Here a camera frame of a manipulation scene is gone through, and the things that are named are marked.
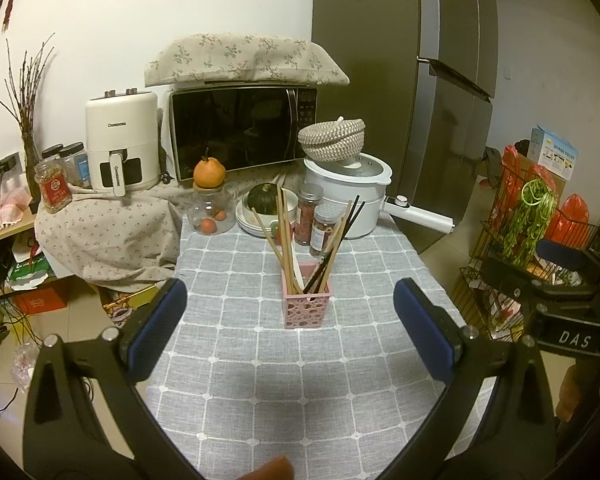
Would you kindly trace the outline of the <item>person's right hand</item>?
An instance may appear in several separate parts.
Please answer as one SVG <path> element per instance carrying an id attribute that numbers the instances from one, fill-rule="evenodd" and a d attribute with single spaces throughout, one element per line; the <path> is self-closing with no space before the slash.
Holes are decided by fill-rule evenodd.
<path id="1" fill-rule="evenodd" d="M 585 395 L 594 387 L 598 387 L 600 396 L 600 363 L 593 360 L 577 360 L 566 371 L 559 388 L 556 416 L 562 422 L 569 422 L 577 411 Z"/>

